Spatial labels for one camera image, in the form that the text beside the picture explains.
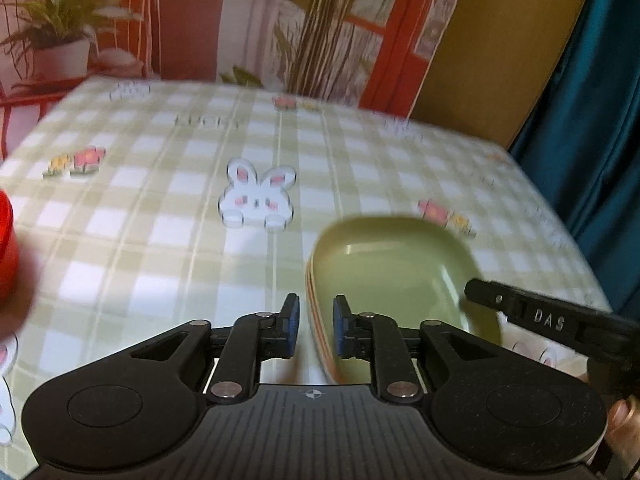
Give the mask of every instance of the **table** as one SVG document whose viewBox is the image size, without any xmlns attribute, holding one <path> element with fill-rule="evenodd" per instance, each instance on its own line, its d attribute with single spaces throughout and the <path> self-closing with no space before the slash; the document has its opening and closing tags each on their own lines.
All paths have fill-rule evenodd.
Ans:
<svg viewBox="0 0 640 480">
<path fill-rule="evenodd" d="M 18 421 L 0 470 L 20 478 L 36 464 L 19 413 L 37 386 L 187 320 L 229 326 L 279 310 L 288 292 L 304 298 L 316 238 L 345 216 L 422 215 L 430 201 L 457 214 L 449 228 L 485 279 L 608 309 L 575 243 L 500 147 L 331 104 L 298 100 L 297 110 L 280 111 L 273 98 L 236 86 L 92 78 L 0 167 L 18 240 L 40 269 L 5 377 Z M 87 146 L 106 151 L 96 173 L 43 177 L 53 157 Z M 223 224 L 218 201 L 239 157 L 258 178 L 275 166 L 295 170 L 290 222 L 286 205 L 277 211 L 283 231 Z M 236 186 L 252 178 L 251 168 L 231 169 Z M 272 177 L 280 193 L 287 177 Z M 519 329 L 505 327 L 505 342 L 575 373 L 584 365 Z M 551 358 L 540 354 L 549 348 Z M 265 364 L 263 380 L 324 381 L 306 309 L 297 360 Z"/>
</svg>

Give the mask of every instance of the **finger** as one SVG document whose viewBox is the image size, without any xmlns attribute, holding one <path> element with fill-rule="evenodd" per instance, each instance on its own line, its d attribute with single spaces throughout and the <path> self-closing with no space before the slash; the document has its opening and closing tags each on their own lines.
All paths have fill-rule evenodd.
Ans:
<svg viewBox="0 0 640 480">
<path fill-rule="evenodd" d="M 640 458 L 640 412 L 638 400 L 631 396 L 619 400 L 609 410 L 606 439 L 611 450 L 626 466 L 625 473 Z"/>
</svg>

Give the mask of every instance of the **white flower pot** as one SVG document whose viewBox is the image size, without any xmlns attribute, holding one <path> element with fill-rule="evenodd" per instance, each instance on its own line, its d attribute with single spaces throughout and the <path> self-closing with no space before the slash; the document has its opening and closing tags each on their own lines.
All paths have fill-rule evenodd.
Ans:
<svg viewBox="0 0 640 480">
<path fill-rule="evenodd" d="M 33 51 L 35 75 L 44 81 L 84 77 L 88 59 L 87 40 Z"/>
</svg>

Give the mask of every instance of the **red cup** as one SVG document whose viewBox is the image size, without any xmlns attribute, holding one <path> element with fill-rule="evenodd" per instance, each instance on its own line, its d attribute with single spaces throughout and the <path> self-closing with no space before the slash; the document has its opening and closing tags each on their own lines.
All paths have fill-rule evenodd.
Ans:
<svg viewBox="0 0 640 480">
<path fill-rule="evenodd" d="M 13 290 L 18 270 L 18 242 L 14 232 L 14 210 L 0 189 L 0 301 Z"/>
</svg>

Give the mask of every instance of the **white bunny figure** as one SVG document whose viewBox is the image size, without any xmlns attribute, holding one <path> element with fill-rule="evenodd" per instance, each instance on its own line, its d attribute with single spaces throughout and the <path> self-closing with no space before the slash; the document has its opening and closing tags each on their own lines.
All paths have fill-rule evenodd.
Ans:
<svg viewBox="0 0 640 480">
<path fill-rule="evenodd" d="M 11 444 L 15 431 L 15 411 L 5 377 L 13 366 L 17 353 L 18 339 L 15 335 L 0 341 L 0 446 Z"/>
<path fill-rule="evenodd" d="M 258 183 L 254 165 L 244 158 L 233 158 L 226 167 L 226 176 L 231 186 L 218 201 L 218 212 L 226 227 L 252 225 L 277 232 L 291 222 L 293 206 L 286 190 L 296 182 L 294 168 L 271 168 Z"/>
<path fill-rule="evenodd" d="M 516 326 L 502 327 L 502 345 L 516 354 L 523 355 L 534 361 L 552 368 L 558 367 L 558 352 L 551 343 L 539 336 L 527 332 Z"/>
</svg>

